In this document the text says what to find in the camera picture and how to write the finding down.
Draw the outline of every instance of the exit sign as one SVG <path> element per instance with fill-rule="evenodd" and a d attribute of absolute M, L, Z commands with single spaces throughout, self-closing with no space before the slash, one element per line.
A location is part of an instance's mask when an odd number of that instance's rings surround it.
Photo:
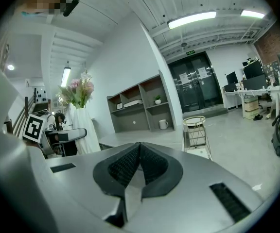
<path fill-rule="evenodd" d="M 187 55 L 191 55 L 191 54 L 193 54 L 193 53 L 195 53 L 194 50 L 187 52 Z"/>

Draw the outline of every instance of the white mug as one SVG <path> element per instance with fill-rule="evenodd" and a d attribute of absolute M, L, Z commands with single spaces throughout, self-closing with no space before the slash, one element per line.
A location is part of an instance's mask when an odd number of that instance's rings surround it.
<path fill-rule="evenodd" d="M 166 121 L 166 119 L 160 120 L 158 123 L 161 130 L 165 130 L 168 128 L 168 122 Z"/>

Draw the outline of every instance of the white desk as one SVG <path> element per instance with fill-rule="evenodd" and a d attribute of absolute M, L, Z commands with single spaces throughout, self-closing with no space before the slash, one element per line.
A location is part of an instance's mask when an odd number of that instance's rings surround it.
<path fill-rule="evenodd" d="M 236 95 L 240 96 L 242 99 L 242 105 L 243 105 L 243 118 L 245 117 L 245 106 L 244 106 L 244 95 L 253 95 L 253 96 L 261 96 L 263 94 L 273 94 L 275 96 L 276 100 L 276 116 L 279 115 L 280 113 L 280 99 L 279 99 L 279 94 L 280 94 L 280 87 L 275 86 L 272 87 L 272 89 L 260 89 L 260 90 L 241 90 L 241 91 L 233 91 L 233 92 L 224 92 L 223 94 L 227 97 L 233 96 L 233 99 L 235 101 L 235 106 L 237 106 L 237 100 L 236 100 Z"/>

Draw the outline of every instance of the storage cabinet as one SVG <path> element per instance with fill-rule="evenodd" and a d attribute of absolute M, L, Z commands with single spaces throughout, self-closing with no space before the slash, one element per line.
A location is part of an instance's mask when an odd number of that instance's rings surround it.
<path fill-rule="evenodd" d="M 161 104 L 155 104 L 154 97 L 160 95 Z M 116 133 L 159 129 L 159 121 L 167 120 L 169 130 L 174 130 L 171 108 L 168 103 L 168 93 L 164 89 L 160 75 L 145 80 L 112 97 L 108 97 L 108 106 Z M 129 107 L 124 104 L 134 100 L 142 100 Z M 117 104 L 122 103 L 122 109 L 117 109 Z"/>
<path fill-rule="evenodd" d="M 245 96 L 244 107 L 245 107 L 245 118 L 253 119 L 257 114 L 259 114 L 258 97 Z"/>

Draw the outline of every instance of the wooden shelf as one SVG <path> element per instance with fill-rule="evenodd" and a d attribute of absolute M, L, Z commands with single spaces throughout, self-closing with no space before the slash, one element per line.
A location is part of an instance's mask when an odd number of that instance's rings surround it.
<path fill-rule="evenodd" d="M 138 104 L 126 107 L 126 108 L 112 111 L 111 113 L 118 113 L 118 112 L 127 113 L 127 112 L 131 112 L 131 111 L 135 111 L 135 110 L 141 110 L 143 108 L 144 108 L 143 103 L 138 103 Z"/>
<path fill-rule="evenodd" d="M 156 104 L 156 105 L 153 105 L 153 106 L 150 106 L 150 107 L 146 107 L 146 109 L 151 109 L 151 108 L 158 107 L 158 106 L 165 105 L 165 104 L 168 104 L 168 102 L 164 102 L 164 103 Z"/>
<path fill-rule="evenodd" d="M 160 95 L 161 104 L 155 104 L 154 97 L 158 95 Z M 142 103 L 117 109 L 119 103 L 124 105 L 137 99 L 141 99 Z M 169 95 L 165 91 L 160 75 L 107 97 L 107 101 L 116 133 L 141 130 L 162 131 L 159 129 L 159 121 L 163 119 L 169 123 L 168 130 L 174 130 L 168 102 Z"/>

